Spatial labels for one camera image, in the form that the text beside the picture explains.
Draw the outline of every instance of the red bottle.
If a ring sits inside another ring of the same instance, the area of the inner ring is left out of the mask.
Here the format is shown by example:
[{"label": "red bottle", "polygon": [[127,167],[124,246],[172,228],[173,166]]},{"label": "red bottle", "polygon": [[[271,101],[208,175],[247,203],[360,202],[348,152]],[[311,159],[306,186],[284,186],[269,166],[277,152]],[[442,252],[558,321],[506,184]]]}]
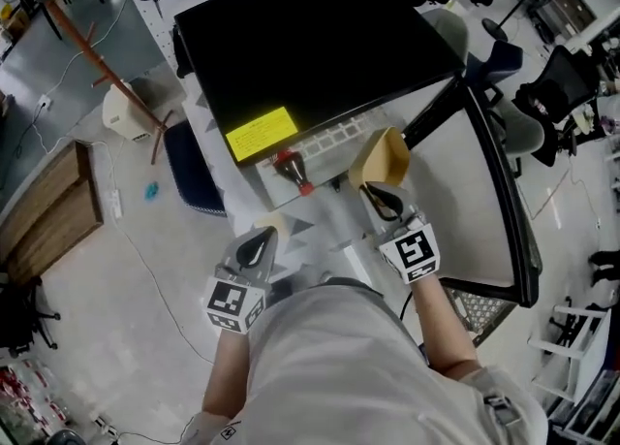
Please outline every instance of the red bottle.
[{"label": "red bottle", "polygon": [[306,176],[306,167],[303,164],[303,158],[299,152],[292,150],[282,150],[278,152],[273,163],[275,171],[287,180],[292,181],[299,193],[305,197],[310,195],[314,190],[314,185],[308,181]]}]

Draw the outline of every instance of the yellow label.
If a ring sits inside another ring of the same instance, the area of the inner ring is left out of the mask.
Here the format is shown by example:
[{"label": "yellow label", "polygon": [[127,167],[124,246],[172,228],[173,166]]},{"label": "yellow label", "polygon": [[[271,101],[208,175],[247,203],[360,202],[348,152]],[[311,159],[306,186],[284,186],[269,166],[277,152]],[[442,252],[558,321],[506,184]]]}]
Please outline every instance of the yellow label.
[{"label": "yellow label", "polygon": [[279,108],[227,133],[226,140],[236,160],[242,161],[295,133],[291,116],[285,108]]}]

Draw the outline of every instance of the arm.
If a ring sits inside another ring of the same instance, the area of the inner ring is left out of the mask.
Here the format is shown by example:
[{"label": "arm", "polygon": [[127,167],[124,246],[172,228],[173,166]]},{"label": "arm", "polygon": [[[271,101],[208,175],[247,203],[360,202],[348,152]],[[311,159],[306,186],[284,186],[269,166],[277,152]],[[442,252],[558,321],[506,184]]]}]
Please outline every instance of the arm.
[{"label": "arm", "polygon": [[248,337],[222,330],[215,363],[202,399],[202,411],[233,418],[245,405],[250,344]]},{"label": "arm", "polygon": [[476,349],[435,274],[411,284],[431,368],[459,380],[481,368]]}]

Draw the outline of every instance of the gray t-shirt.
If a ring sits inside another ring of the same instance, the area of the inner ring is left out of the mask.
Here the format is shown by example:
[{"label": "gray t-shirt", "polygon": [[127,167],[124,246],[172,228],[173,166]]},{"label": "gray t-shirt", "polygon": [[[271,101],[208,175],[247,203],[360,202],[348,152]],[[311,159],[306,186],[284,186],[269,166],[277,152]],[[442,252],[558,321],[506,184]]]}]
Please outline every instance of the gray t-shirt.
[{"label": "gray t-shirt", "polygon": [[182,445],[544,444],[539,404],[496,367],[453,381],[366,293],[325,286],[266,311],[250,334],[248,398],[198,414]]}]

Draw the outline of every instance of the floor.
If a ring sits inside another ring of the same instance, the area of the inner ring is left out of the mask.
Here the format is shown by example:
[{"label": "floor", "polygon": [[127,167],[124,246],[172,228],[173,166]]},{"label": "floor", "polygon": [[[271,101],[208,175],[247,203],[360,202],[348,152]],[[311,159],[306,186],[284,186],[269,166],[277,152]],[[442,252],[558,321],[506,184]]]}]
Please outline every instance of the floor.
[{"label": "floor", "polygon": [[[498,0],[490,9],[467,10],[478,56],[484,58],[490,47],[480,17],[501,18],[510,3]],[[525,19],[512,19],[507,31],[528,54],[523,70],[502,85],[511,94],[538,75],[543,48]],[[201,301],[205,277],[232,232],[225,219],[183,205],[165,152],[155,166],[148,165],[150,142],[123,144],[103,128],[97,111],[74,134],[109,146],[110,154],[103,145],[92,148],[106,224],[45,274],[46,300],[63,316],[50,324],[60,349],[39,344],[35,353],[84,402],[84,412],[103,413],[120,431],[174,442],[200,408],[208,380],[210,364],[204,359],[212,360],[217,337]],[[589,143],[571,162],[562,157],[551,169],[533,158],[523,161],[518,184],[544,264],[540,299],[531,309],[518,307],[479,352],[484,364],[503,366],[537,397],[542,396],[530,382],[541,355],[528,348],[527,338],[545,332],[551,307],[567,294],[577,305],[590,303],[596,292],[589,288],[587,257],[600,248],[618,248],[612,175],[603,160],[609,151],[607,141]],[[144,191],[152,181],[159,193],[147,201]],[[118,222],[106,200],[113,186],[124,210]],[[123,442],[143,443],[134,436]]]},{"label": "floor", "polygon": [[[122,79],[134,79],[164,61],[133,0],[106,0],[105,4],[98,0],[73,0],[64,9],[83,35],[88,33],[91,22],[95,23],[95,43],[118,18],[96,50]],[[41,95],[59,83],[76,53],[77,47],[66,34],[63,33],[62,41],[58,40],[43,14],[37,13],[27,33],[0,65],[0,90],[15,96],[15,105],[0,131],[0,208],[45,155],[32,129],[24,136],[19,156],[15,154],[17,141],[32,121]],[[51,108],[42,112],[37,122],[48,148],[102,103],[109,84],[91,87],[99,76],[96,68],[79,57],[60,86],[48,94]]]}]

